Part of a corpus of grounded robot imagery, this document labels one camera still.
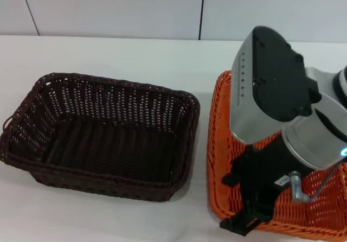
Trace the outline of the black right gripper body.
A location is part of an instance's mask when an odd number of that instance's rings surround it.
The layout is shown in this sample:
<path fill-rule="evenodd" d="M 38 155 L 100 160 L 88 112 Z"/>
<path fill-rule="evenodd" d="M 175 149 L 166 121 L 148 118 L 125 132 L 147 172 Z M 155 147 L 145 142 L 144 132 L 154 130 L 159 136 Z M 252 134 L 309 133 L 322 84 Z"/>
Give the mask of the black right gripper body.
<path fill-rule="evenodd" d="M 296 171 L 305 177 L 310 168 L 301 163 L 287 147 L 283 136 L 278 136 L 262 149 L 249 145 L 232 162 L 232 169 L 222 178 L 222 183 L 235 187 L 240 185 L 242 210 L 251 216 L 258 216 L 256 206 L 259 200 L 273 199 L 288 188 L 288 184 L 276 181 Z"/>

